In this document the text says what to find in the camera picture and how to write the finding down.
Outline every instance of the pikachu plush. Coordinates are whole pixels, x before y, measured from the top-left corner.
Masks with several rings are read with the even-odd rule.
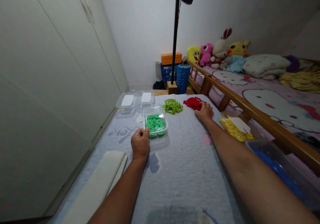
[[[250,41],[242,42],[234,42],[231,43],[228,50],[228,56],[237,55],[237,56],[244,56],[247,52],[247,47],[249,46]]]

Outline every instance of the pink bedsheet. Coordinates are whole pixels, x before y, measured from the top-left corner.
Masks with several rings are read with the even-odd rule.
[[[204,69],[290,132],[305,132],[320,140],[320,94],[295,90],[282,85],[278,80],[267,81],[211,67]],[[204,76],[198,73],[196,83],[201,86],[203,79]],[[209,96],[219,105],[224,95],[216,87],[212,87]],[[242,111],[230,101],[226,111],[234,109]],[[272,139],[265,130],[262,133]]]

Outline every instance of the light blue cloth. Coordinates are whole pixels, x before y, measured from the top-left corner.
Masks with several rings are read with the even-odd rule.
[[[231,64],[227,67],[226,71],[230,71],[233,73],[241,73],[244,62],[245,59],[243,58],[243,56],[233,55]]]

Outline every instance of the white wall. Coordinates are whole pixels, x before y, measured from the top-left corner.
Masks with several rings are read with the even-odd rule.
[[[320,60],[320,11],[305,25],[284,55]]]
[[[102,0],[129,84],[153,84],[155,61],[172,52],[175,0]],[[249,53],[284,52],[318,0],[194,0],[181,4],[177,51],[221,38],[251,40]]]

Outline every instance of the stuffed toy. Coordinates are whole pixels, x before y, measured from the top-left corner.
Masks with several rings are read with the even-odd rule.
[[[209,66],[212,49],[213,49],[212,43],[206,43],[204,46],[201,46],[201,54],[202,54],[202,57],[200,60],[201,67],[204,67],[204,65]]]
[[[228,56],[237,55],[244,56],[247,52],[247,47],[249,46],[250,41],[234,42],[231,43],[228,50]]]
[[[198,65],[201,55],[201,48],[197,46],[189,47],[187,53],[188,59]]]
[[[211,61],[211,67],[213,69],[218,69],[221,64],[223,64],[220,69],[226,70],[228,64],[225,63],[224,58],[227,56],[228,51],[228,43],[227,38],[231,35],[232,29],[229,28],[226,29],[223,33],[223,37],[221,37],[221,40],[216,41],[215,45],[213,46],[212,50],[212,57],[210,59]]]

